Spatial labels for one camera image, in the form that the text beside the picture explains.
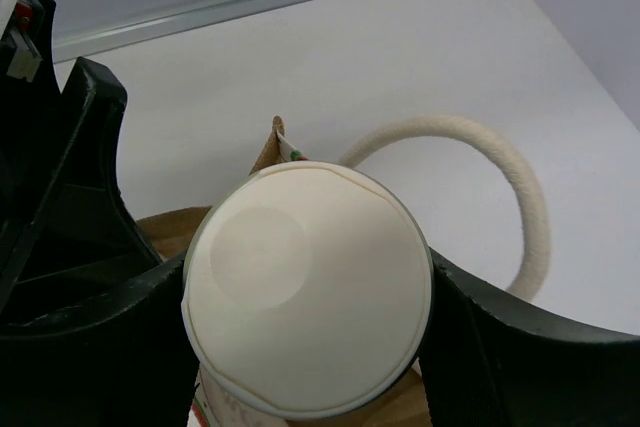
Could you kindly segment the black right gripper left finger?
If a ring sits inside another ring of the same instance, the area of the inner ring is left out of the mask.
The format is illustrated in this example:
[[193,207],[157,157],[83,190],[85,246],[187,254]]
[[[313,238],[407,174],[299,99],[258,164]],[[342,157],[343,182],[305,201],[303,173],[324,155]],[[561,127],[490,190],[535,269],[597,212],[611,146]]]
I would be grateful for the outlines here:
[[1,327],[4,426],[184,426],[198,361],[181,314],[184,257]]

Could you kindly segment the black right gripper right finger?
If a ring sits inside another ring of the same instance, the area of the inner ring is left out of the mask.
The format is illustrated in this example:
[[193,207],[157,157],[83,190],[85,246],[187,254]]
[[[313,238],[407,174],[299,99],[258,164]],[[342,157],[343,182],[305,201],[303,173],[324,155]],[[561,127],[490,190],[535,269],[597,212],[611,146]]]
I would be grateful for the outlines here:
[[638,425],[637,336],[545,311],[431,257],[419,361],[433,425]]

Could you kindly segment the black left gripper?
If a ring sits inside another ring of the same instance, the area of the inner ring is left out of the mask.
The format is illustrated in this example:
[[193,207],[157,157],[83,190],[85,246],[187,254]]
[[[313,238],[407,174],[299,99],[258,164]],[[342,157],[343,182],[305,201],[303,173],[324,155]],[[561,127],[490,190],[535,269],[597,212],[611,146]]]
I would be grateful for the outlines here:
[[1,35],[1,321],[28,323],[150,270],[116,157],[127,93],[78,59],[60,91],[54,0],[18,0]]

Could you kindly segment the burlap canvas bag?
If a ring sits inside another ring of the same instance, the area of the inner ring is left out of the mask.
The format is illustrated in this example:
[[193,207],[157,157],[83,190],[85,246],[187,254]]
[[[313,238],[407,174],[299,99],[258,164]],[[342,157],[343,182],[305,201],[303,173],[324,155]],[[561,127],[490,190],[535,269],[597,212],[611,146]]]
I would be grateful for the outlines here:
[[[393,143],[419,137],[448,138],[469,145],[492,162],[510,183],[520,212],[523,254],[508,292],[522,300],[532,299],[543,285],[550,264],[546,205],[531,167],[503,137],[461,117],[419,117],[374,130],[332,164],[358,171],[359,164],[375,152]],[[278,164],[298,161],[311,160],[286,139],[283,121],[275,118],[249,177]],[[155,215],[142,219],[140,227],[162,257],[170,258],[180,253],[186,258],[198,227],[215,206]],[[284,419],[254,409],[223,389],[199,362],[191,409],[201,426],[428,426],[431,418],[418,358],[419,353],[412,367],[375,400],[338,416],[314,420]]]

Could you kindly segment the white-capped pale green bottle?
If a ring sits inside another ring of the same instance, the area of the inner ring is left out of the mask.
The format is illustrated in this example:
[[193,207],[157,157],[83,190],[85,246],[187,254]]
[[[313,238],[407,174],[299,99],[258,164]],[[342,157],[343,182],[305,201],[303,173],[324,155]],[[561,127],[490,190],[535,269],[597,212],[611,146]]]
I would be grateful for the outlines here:
[[276,417],[375,400],[427,331],[433,265],[417,222],[382,184],[336,164],[249,177],[206,214],[184,266],[183,322],[201,366]]

